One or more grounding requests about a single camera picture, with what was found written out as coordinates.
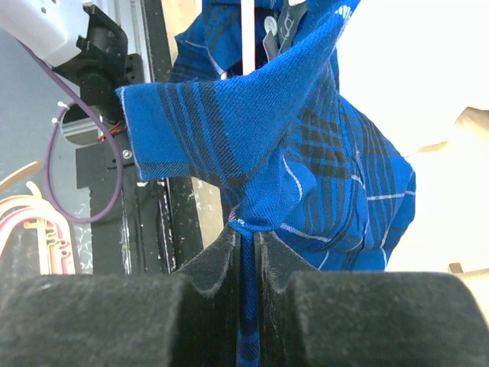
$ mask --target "screw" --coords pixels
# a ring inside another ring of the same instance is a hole
[[[125,149],[122,151],[122,157],[124,159],[131,159],[132,158],[132,151],[129,151],[128,149]]]

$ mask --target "blue plaid shirt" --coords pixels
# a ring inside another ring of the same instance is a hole
[[[118,95],[142,180],[194,176],[221,188],[225,221],[242,237],[238,363],[256,366],[253,232],[274,230],[323,271],[384,270],[413,220],[416,182],[339,93],[335,45],[359,0],[308,0],[293,46],[269,63],[264,19],[283,0],[255,0],[259,69],[248,76],[239,3],[204,0],[176,37],[172,83]]]

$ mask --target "black foam block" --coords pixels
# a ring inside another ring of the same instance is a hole
[[[224,231],[219,242],[171,276],[25,281],[0,310],[0,365],[235,364],[239,246],[232,241],[238,244],[239,236]]]
[[[255,237],[261,367],[487,367],[489,331],[450,274],[323,273]]]

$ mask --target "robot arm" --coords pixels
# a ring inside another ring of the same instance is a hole
[[[82,0],[0,0],[0,28],[52,70],[109,121],[122,120],[115,89],[128,83],[128,38],[96,5]]]
[[[30,48],[42,61],[58,67],[81,50],[89,15],[81,0],[0,0],[0,27]]]

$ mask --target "red wire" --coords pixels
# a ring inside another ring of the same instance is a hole
[[[117,134],[120,134],[121,132],[125,132],[127,130],[127,126],[125,126],[124,128],[121,128],[121,129],[117,129],[117,127],[122,123],[122,121],[119,121],[117,124],[115,124],[114,126],[112,126],[109,130],[109,132],[111,133],[112,136],[114,135],[117,135]],[[105,136],[102,135],[100,138],[99,138],[99,142],[102,142],[105,140]]]

